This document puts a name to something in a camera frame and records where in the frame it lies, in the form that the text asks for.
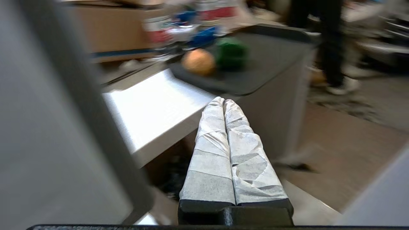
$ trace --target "sneaker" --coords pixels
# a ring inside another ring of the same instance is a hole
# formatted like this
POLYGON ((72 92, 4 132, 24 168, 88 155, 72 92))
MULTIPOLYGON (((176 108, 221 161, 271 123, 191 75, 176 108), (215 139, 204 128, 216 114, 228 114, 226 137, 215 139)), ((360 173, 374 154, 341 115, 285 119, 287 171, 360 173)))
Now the sneaker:
POLYGON ((344 78, 344 85, 341 87, 327 87, 327 91, 334 94, 334 95, 345 95, 350 92, 356 91, 359 89, 360 83, 358 80, 345 77, 344 78))
POLYGON ((306 33, 307 35, 311 36, 311 37, 319 37, 321 36, 320 32, 310 32, 310 31, 305 31, 304 33, 306 33))

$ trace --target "red label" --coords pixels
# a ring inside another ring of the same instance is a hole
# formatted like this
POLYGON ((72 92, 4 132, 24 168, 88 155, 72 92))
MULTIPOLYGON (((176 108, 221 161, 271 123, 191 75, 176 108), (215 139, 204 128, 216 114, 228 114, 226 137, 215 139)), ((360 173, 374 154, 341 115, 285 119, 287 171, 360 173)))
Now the red label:
POLYGON ((147 31, 147 33, 152 43, 162 43, 171 39, 171 35, 167 32, 166 29, 159 31, 147 31))
POLYGON ((223 7, 217 10, 219 18, 229 18, 236 16, 236 7, 223 7))
POLYGON ((212 21, 217 19, 218 10, 198 11, 200 21, 212 21))

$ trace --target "floor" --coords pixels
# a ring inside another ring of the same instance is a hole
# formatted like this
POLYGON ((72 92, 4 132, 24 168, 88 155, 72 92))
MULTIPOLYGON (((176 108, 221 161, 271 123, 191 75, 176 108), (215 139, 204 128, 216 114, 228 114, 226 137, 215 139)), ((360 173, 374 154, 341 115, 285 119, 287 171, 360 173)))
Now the floor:
POLYGON ((285 178, 342 212, 408 139, 405 132, 308 104, 297 153, 317 173, 288 171, 285 178))
POLYGON ((409 77, 361 80, 361 93, 376 109, 381 122, 409 133, 409 77))

